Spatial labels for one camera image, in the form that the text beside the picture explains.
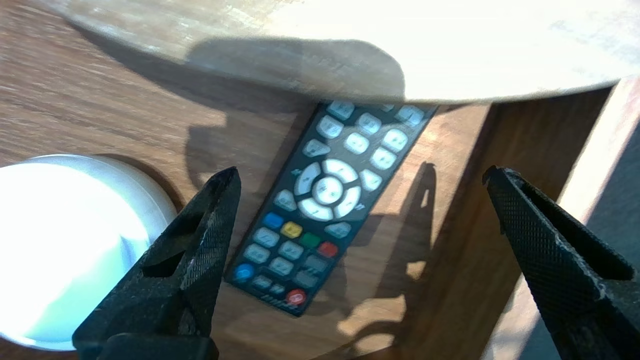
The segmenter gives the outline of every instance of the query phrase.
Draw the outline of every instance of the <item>red button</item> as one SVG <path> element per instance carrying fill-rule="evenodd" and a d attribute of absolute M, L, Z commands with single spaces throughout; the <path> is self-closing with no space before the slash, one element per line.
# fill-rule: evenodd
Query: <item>red button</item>
<path fill-rule="evenodd" d="M 305 292 L 300 289 L 291 290 L 287 294 L 287 302 L 291 305 L 300 305 L 307 299 Z"/>
<path fill-rule="evenodd" d="M 325 241 L 320 244 L 318 252 L 328 258 L 332 258 L 338 253 L 338 247 L 328 241 Z"/>

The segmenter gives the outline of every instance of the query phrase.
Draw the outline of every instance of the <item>white container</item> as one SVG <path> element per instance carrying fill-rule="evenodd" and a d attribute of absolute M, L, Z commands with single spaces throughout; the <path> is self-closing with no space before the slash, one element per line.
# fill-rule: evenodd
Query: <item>white container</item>
<path fill-rule="evenodd" d="M 0 168 L 0 336 L 74 350 L 77 326 L 175 216 L 155 181 L 111 158 Z"/>

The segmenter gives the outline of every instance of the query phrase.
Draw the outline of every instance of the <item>wooden table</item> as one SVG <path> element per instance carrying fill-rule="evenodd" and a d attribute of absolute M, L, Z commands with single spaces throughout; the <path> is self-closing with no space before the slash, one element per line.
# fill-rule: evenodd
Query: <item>wooden table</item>
<path fill-rule="evenodd" d="M 635 0 L 41 1 L 139 51 L 329 99 L 531 99 L 640 72 Z"/>
<path fill-rule="evenodd" d="M 0 166 L 109 154 L 180 207 L 235 165 L 235 248 L 317 100 L 132 51 L 28 0 L 1 11 Z M 212 336 L 223 358 L 478 358 L 520 273 L 479 175 L 515 167 L 557 197 L 608 94 L 442 106 L 306 316 L 222 287 Z M 74 356 L 0 342 L 2 359 Z"/>

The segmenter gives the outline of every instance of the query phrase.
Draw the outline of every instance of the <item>white round lid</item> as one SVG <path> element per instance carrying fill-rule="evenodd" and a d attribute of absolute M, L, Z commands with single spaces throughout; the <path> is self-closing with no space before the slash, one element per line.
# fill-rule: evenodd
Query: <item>white round lid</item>
<path fill-rule="evenodd" d="M 1 336 L 74 349 L 77 326 L 150 245 L 127 200 L 71 167 L 0 168 Z"/>

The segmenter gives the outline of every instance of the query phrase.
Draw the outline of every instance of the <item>black remote control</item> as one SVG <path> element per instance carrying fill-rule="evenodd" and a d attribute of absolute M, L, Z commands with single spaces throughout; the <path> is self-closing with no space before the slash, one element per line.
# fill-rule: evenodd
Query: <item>black remote control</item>
<path fill-rule="evenodd" d="M 225 280 L 301 316 L 435 111 L 320 104 Z"/>

